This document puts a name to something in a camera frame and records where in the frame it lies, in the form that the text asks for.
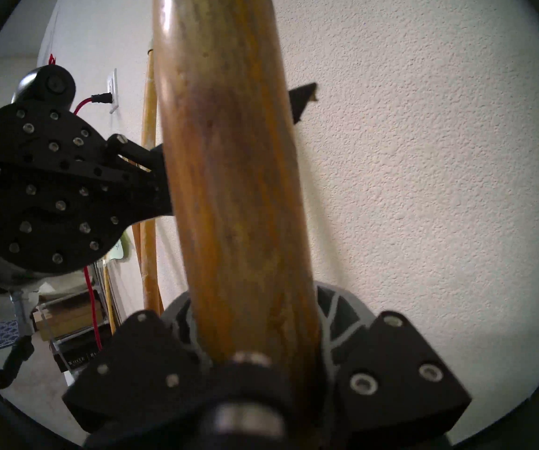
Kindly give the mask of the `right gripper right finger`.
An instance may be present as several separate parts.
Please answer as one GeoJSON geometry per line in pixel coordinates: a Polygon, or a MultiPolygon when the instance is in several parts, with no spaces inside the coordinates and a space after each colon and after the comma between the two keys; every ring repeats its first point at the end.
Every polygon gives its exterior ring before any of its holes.
{"type": "Polygon", "coordinates": [[[412,322],[334,285],[316,294],[323,443],[450,443],[472,398],[412,322]]]}

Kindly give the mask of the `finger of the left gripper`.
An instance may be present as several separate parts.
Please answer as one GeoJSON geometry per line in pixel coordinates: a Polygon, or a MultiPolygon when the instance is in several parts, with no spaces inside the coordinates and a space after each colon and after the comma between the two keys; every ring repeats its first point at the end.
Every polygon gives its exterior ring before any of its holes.
{"type": "Polygon", "coordinates": [[[318,84],[316,82],[311,82],[293,89],[289,89],[288,96],[294,124],[300,122],[307,104],[317,101],[317,88],[318,84]]]}

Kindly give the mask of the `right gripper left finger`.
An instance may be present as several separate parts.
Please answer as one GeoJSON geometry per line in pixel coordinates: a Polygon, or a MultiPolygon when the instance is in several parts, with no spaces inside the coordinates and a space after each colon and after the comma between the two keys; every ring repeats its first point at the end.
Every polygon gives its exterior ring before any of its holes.
{"type": "Polygon", "coordinates": [[[200,385],[209,362],[191,338],[188,292],[158,315],[131,314],[63,395],[80,427],[95,433],[111,422],[165,407],[200,385]]]}

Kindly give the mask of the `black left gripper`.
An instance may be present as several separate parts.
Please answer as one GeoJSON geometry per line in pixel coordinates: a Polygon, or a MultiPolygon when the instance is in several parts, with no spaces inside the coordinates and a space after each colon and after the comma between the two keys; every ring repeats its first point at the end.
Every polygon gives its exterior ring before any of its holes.
{"type": "Polygon", "coordinates": [[[66,274],[133,224],[172,215],[161,146],[105,139],[70,111],[61,66],[37,68],[0,108],[0,274],[66,274]]]}

